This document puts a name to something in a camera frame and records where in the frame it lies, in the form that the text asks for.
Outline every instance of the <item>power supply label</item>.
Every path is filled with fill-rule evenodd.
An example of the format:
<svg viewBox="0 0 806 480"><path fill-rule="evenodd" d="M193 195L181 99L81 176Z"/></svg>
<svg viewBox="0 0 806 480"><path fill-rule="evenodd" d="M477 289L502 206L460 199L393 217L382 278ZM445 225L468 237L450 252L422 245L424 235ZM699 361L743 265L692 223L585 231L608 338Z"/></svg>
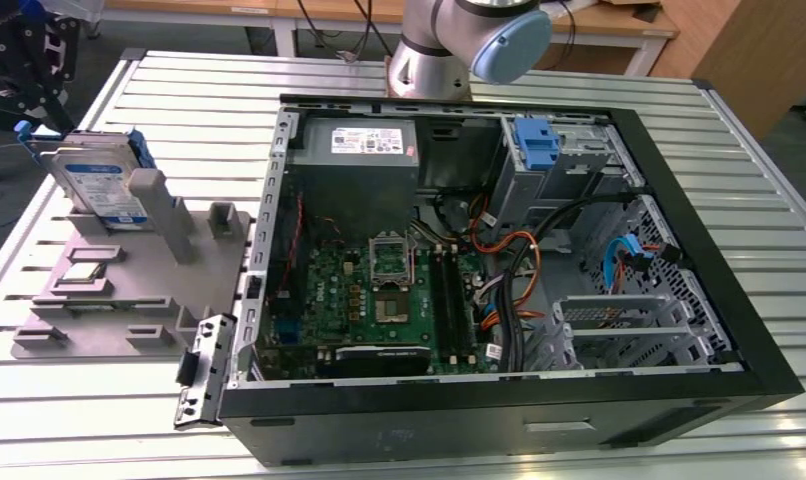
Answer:
<svg viewBox="0 0 806 480"><path fill-rule="evenodd" d="M336 128L332 153L402 154L402 130L398 128Z"/></svg>
<svg viewBox="0 0 806 480"><path fill-rule="evenodd" d="M124 185L125 176L116 165L65 165L74 191L94 214L112 228L136 229L148 219L141 203Z"/></svg>

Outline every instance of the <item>floor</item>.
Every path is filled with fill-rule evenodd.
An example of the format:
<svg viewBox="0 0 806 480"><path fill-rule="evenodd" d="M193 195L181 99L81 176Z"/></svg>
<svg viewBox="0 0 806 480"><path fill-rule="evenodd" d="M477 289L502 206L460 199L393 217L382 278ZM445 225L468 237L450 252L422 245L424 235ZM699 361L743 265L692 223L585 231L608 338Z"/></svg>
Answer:
<svg viewBox="0 0 806 480"><path fill-rule="evenodd" d="M67 85L69 100L66 108L74 121L78 121L106 80L109 72L126 47L144 46L148 49L206 53L248 54L249 41L256 52L273 54L274 45L268 31L258 29L246 32L236 27L197 25L156 25L144 23L102 22L101 37L82 40L79 43L77 78ZM333 46L350 48L357 41L357 33L333 32L326 42ZM304 56L332 58L333 54L309 34L301 33L298 50ZM372 37L362 51L362 58L378 60L382 50ZM14 143L14 135L0 131L0 145ZM806 198L806 122L799 115L789 113L776 129L761 143L776 165L788 177L800 195ZM0 225L13 221L22 212L34 193L43 171L34 164L22 148L9 147L0 150ZM0 228L0 247L11 229L13 222Z"/></svg>

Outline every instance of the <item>slotted aluminum table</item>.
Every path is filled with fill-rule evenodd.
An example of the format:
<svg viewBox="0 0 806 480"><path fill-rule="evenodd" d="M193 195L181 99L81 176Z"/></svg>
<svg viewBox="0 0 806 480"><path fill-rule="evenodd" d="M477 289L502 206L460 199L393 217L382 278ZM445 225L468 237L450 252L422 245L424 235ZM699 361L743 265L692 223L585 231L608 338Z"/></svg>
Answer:
<svg viewBox="0 0 806 480"><path fill-rule="evenodd" d="M681 80L532 73L476 100L635 109L806 387L806 204L712 91ZM281 93L381 96L382 65L148 52L122 60L81 128L136 125L190 209L257 211ZM0 251L0 476L806 478L806 393L645 449L266 470L224 429L174 432L174 361L35 363L14 328L62 251L47 177Z"/></svg>

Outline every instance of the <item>ram slot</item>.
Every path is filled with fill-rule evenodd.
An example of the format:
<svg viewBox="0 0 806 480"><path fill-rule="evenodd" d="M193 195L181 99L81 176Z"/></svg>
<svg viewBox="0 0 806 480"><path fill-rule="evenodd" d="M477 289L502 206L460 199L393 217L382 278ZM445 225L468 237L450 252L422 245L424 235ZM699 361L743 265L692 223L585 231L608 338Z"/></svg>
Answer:
<svg viewBox="0 0 806 480"><path fill-rule="evenodd" d="M453 332L449 296L446 295L445 259L441 252L429 254L429 290L432 296L432 316L434 323L438 358L446 361L456 354L456 334Z"/></svg>
<svg viewBox="0 0 806 480"><path fill-rule="evenodd" d="M458 273L458 263L456 254L449 253L444 256L444 287L448 304L448 314L450 321L450 331L453 333L453 353L466 357L470 353L470 324L465 316L465 299L462 297L461 274Z"/></svg>

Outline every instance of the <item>motherboard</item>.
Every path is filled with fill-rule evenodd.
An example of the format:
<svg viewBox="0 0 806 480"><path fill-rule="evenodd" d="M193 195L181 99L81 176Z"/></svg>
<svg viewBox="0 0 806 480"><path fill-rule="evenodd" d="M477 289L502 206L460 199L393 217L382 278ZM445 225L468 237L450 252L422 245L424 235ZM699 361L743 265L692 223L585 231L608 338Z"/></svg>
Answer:
<svg viewBox="0 0 806 480"><path fill-rule="evenodd" d="M410 358L398 368L422 366L425 375L488 371L465 301L481 278L480 257L401 240L309 252L302 314L273 319L277 346L260 352L265 378L338 377L332 365L341 358L369 357L376 366L389 355Z"/></svg>

